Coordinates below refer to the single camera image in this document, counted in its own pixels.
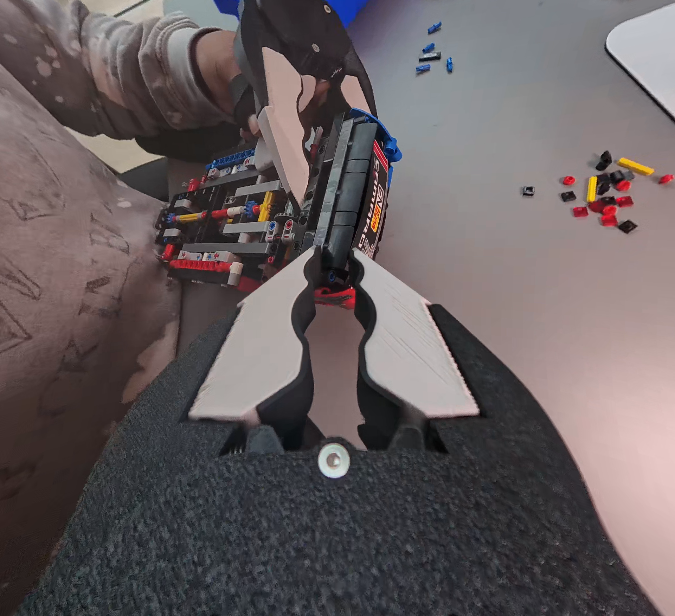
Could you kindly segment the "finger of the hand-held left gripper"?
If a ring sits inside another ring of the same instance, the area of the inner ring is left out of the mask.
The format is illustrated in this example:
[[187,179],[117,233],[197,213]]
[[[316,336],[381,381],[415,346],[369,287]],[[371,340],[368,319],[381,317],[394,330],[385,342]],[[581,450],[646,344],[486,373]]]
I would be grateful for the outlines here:
[[313,98],[313,78],[300,75],[284,55],[269,47],[261,53],[267,102],[258,115],[258,125],[285,191],[300,205],[309,178],[300,114]]
[[367,97],[361,82],[354,75],[344,76],[340,84],[340,93],[350,108],[363,110],[372,116],[377,115],[373,99]]

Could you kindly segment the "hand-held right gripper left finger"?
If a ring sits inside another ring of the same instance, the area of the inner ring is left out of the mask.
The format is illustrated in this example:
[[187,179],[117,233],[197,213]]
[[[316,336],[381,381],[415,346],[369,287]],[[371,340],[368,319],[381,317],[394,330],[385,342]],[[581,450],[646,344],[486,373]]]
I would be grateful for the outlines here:
[[301,446],[314,395],[305,332],[316,315],[315,285],[310,248],[239,303],[190,420],[270,426],[286,449]]

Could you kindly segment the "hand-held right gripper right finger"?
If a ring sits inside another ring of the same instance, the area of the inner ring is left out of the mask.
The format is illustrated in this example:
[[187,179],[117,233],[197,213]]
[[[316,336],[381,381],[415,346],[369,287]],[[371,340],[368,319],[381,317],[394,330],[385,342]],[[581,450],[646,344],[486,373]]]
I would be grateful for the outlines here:
[[475,418],[480,409],[431,303],[362,251],[351,252],[359,344],[357,399],[367,450],[396,442],[424,449],[435,422]]

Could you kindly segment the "toy brick race car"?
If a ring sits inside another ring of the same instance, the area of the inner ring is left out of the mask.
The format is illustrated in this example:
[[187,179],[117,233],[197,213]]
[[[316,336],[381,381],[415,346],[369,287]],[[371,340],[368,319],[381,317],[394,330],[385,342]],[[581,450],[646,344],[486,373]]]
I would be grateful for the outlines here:
[[362,110],[319,127],[308,151],[308,187],[295,204],[263,148],[240,149],[207,165],[159,213],[156,258],[171,279],[252,292],[307,249],[322,251],[315,301],[354,309],[348,258],[374,259],[387,211],[396,139]]

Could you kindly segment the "person's left forearm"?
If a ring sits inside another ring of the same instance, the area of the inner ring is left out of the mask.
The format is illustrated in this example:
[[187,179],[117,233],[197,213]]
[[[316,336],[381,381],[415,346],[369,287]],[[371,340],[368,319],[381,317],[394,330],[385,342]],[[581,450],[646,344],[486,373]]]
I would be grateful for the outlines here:
[[182,13],[133,23],[79,0],[1,0],[1,95],[78,133],[155,137],[232,120],[197,46],[217,30]]

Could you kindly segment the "grey desk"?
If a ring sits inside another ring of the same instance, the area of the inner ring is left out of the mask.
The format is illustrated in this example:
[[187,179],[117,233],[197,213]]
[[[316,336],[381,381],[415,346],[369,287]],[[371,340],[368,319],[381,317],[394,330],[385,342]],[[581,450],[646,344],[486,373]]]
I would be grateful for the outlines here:
[[[403,153],[379,263],[528,387],[663,615],[674,614],[674,235],[544,227],[512,196],[554,151],[674,167],[674,123],[605,52],[615,26],[672,3],[370,0],[349,29]],[[431,42],[442,58],[416,75]]]

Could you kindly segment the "person's left hand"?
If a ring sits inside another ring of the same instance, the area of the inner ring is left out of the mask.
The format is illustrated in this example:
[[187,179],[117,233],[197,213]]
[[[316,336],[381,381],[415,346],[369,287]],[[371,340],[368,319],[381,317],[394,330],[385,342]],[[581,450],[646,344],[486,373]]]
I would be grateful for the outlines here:
[[252,86],[241,72],[235,55],[236,33],[213,30],[193,46],[194,62],[212,103],[240,127],[244,139],[259,138]]

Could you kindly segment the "person's grey sweatshirt torso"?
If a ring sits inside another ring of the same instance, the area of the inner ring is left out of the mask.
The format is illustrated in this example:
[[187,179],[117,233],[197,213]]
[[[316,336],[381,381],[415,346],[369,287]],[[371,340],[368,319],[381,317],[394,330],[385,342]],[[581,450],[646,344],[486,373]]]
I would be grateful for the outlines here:
[[159,201],[1,68],[1,614],[53,559],[95,461],[173,357]]

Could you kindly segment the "pile of small brick pieces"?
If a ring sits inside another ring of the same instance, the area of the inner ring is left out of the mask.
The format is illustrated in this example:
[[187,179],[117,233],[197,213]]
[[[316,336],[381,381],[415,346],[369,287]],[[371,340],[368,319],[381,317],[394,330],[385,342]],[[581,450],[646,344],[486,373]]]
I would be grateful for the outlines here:
[[613,149],[554,151],[516,182],[512,205],[532,223],[619,235],[674,234],[674,167]]

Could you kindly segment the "wooden book stand white base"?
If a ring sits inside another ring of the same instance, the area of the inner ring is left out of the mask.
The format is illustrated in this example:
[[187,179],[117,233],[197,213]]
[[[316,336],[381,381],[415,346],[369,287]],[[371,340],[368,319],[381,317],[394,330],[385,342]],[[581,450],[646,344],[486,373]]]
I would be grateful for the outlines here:
[[605,51],[674,119],[674,4],[617,25]]

